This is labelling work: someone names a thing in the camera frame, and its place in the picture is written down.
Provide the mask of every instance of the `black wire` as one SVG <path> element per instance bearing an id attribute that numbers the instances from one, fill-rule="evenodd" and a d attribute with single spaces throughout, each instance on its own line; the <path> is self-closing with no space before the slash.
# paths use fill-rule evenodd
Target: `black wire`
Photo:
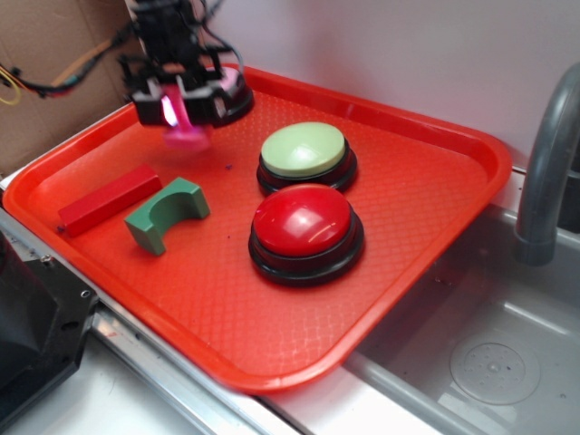
<path id="1" fill-rule="evenodd" d="M 34 82 L 28 82 L 20 77 L 20 71 L 16 68 L 13 68 L 10 73 L 18 79 L 18 81 L 24 85 L 26 88 L 35 91 L 41 97 L 45 96 L 54 96 L 56 94 L 68 92 L 78 86 L 92 71 L 92 69 L 97 65 L 99 60 L 110 50 L 119 47 L 120 45 L 127 42 L 129 37 L 133 33 L 133 23 L 129 21 L 124 27 L 121 28 L 119 32 L 111 39 L 111 45 L 104 49 L 102 52 L 95 54 L 91 59 L 89 59 L 82 67 L 81 70 L 76 73 L 75 75 L 70 76 L 65 80 L 65 83 L 52 86 L 52 85 L 45 85 L 45 84 L 38 84 Z"/>
<path id="2" fill-rule="evenodd" d="M 211 8 L 209 10 L 208 10 L 208 2 L 206 0 L 199 0 L 199 2 L 203 6 L 203 13 L 204 13 L 203 14 L 203 17 L 200 20 L 201 27 L 206 32 L 206 34 L 208 34 L 209 36 L 211 36 L 212 38 L 214 38 L 216 41 L 218 41 L 220 44 L 222 44 L 222 46 L 224 48 L 228 49 L 229 51 L 231 51 L 236 56 L 237 63 L 238 63 L 238 69 L 239 69 L 239 71 L 241 73 L 244 73 L 244 58 L 242 57 L 241 53 L 231 43 L 229 43 L 228 41 L 226 41 L 221 36 L 215 34 L 208 27 L 209 20 L 211 20 L 211 18 L 213 18 L 213 16 L 216 14 L 216 12 L 218 11 L 218 8 L 222 5 L 222 3 L 224 2 L 224 0 L 217 0 L 211 6 Z"/>

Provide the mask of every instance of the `faucet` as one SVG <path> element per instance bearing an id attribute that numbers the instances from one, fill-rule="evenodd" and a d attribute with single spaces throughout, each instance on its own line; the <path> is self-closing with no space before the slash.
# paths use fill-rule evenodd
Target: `faucet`
<path id="1" fill-rule="evenodd" d="M 516 260 L 552 261 L 557 227 L 580 233 L 580 63 L 560 79 L 527 168 L 516 223 Z"/>

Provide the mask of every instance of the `cable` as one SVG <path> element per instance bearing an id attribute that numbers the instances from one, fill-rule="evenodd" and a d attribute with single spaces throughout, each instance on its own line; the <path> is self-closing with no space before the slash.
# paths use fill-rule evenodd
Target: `cable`
<path id="1" fill-rule="evenodd" d="M 16 82 L 14 80 L 12 80 L 10 75 L 5 73 L 4 68 L 0 69 L 0 77 L 2 77 L 3 80 L 6 80 L 8 82 L 10 87 L 12 89 L 14 89 L 14 93 L 15 93 L 15 96 L 12 100 L 5 100 L 4 98 L 0 98 L 0 102 L 2 102 L 4 104 L 8 104 L 9 106 L 15 106 L 16 104 L 18 104 L 20 102 L 20 99 L 22 98 L 22 93 L 20 92 L 20 88 L 18 87 Z"/>
<path id="2" fill-rule="evenodd" d="M 216 12 L 218 11 L 218 8 L 222 5 L 222 3 L 224 2 L 224 0 L 217 0 L 209 9 L 208 9 L 208 2 L 206 0 L 199 0 L 199 2 L 203 6 L 203 11 L 204 11 L 203 17 L 200 20 L 201 27 L 206 32 L 206 34 L 208 34 L 209 36 L 211 36 L 212 38 L 214 38 L 224 48 L 228 49 L 229 51 L 231 51 L 236 56 L 237 64 L 238 64 L 238 70 L 240 71 L 240 73 L 243 74 L 244 73 L 244 59 L 242 58 L 241 53 L 237 50 L 236 47 L 234 47 L 232 44 L 230 44 L 228 41 L 226 41 L 221 36 L 215 34 L 208 27 L 209 20 L 211 20 L 213 18 L 213 16 L 216 14 Z"/>
<path id="3" fill-rule="evenodd" d="M 51 82 L 51 85 L 57 86 L 63 83 L 72 73 L 78 70 L 83 64 L 90 61 L 91 58 L 95 57 L 96 55 L 101 54 L 105 50 L 111 48 L 111 45 L 112 41 L 105 41 L 103 43 L 100 43 L 96 47 L 92 48 L 87 53 L 79 57 L 76 61 L 71 63 L 63 72 L 61 72 L 61 74 Z"/>
<path id="4" fill-rule="evenodd" d="M 111 49 L 124 44 L 133 33 L 132 22 L 129 21 L 110 41 L 100 43 L 95 48 L 81 56 L 67 67 L 52 84 L 38 84 L 28 82 L 18 76 L 19 72 L 10 72 L 0 63 L 0 72 L 3 77 L 15 83 L 18 88 L 36 92 L 40 97 L 59 97 L 78 86 L 92 71 L 97 62 Z"/>

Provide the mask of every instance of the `wooden block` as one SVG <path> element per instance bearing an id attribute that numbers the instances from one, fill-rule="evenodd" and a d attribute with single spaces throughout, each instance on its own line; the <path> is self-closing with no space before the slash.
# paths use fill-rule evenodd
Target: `wooden block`
<path id="1" fill-rule="evenodd" d="M 185 219 L 203 219 L 209 206 L 201 187 L 177 178 L 125 219 L 135 241 L 155 256 L 165 252 L 163 236 Z"/>
<path id="2" fill-rule="evenodd" d="M 75 237 L 161 188 L 155 171 L 142 165 L 61 208 L 58 214 L 67 233 Z"/>

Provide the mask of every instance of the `stainless steel sink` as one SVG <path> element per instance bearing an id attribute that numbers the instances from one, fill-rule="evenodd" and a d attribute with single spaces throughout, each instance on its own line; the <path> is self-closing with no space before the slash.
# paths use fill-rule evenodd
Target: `stainless steel sink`
<path id="1" fill-rule="evenodd" d="M 580 238 L 524 266 L 515 222 L 487 208 L 345 365 L 443 433 L 580 431 Z"/>

